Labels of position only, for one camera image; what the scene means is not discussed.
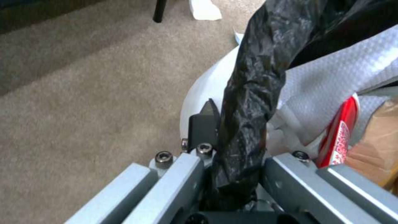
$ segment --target black garbage bag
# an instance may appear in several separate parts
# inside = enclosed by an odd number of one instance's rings
[[[252,16],[224,91],[218,151],[205,194],[206,209],[235,210],[251,200],[266,150],[266,122],[275,113],[285,71],[387,29],[393,22],[362,31],[351,40],[338,38],[340,33],[348,32],[347,27],[359,20],[364,22],[361,12],[369,15],[389,4],[396,6],[396,2],[267,0]],[[384,18],[393,15],[388,13]]]

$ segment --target screw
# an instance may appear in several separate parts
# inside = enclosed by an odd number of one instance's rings
[[[196,147],[196,155],[204,159],[208,159],[212,156],[213,146],[209,143],[201,143]]]
[[[303,151],[294,151],[292,155],[296,157],[300,162],[308,163],[310,161],[310,157],[308,156],[308,154]]]
[[[183,138],[181,140],[181,150],[182,150],[182,152],[188,153],[188,139],[187,138]]]
[[[155,165],[160,169],[168,169],[173,164],[173,154],[169,151],[158,152],[155,156]]]

